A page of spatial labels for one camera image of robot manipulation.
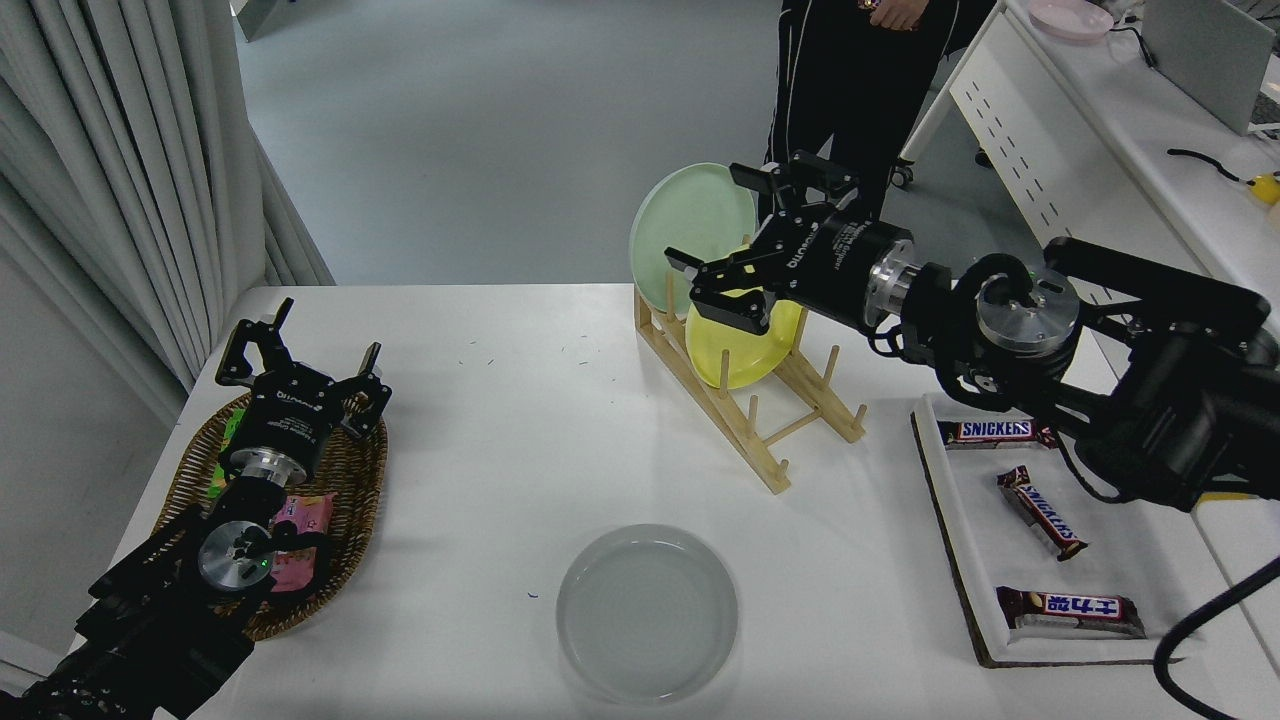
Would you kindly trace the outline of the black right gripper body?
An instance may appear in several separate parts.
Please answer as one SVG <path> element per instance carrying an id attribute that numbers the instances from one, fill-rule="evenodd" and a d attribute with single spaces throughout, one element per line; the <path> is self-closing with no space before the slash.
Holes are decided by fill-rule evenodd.
<path id="1" fill-rule="evenodd" d="M 858 331 L 872 331 L 886 311 L 870 310 L 873 266 L 913 233 L 884 222 L 855 222 L 846 211 L 824 218 L 769 217 L 750 242 L 755 277 L 765 293 L 799 304 Z"/>

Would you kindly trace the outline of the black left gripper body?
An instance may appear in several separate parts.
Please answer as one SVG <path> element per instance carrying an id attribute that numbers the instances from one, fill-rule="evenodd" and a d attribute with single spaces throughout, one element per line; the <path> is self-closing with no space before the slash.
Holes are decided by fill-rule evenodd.
<path id="1" fill-rule="evenodd" d="M 298 473 L 314 473 L 342 418 L 335 384 L 310 366 L 256 375 L 232 437 L 232 469 L 241 471 L 255 459 L 275 455 L 291 460 Z"/>

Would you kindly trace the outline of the person's hand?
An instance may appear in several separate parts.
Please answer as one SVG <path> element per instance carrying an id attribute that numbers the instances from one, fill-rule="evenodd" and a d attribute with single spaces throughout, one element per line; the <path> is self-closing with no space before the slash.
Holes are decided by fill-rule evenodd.
<path id="1" fill-rule="evenodd" d="M 893 32 L 915 31 L 928 9 L 928 0 L 869 1 L 870 24 Z"/>

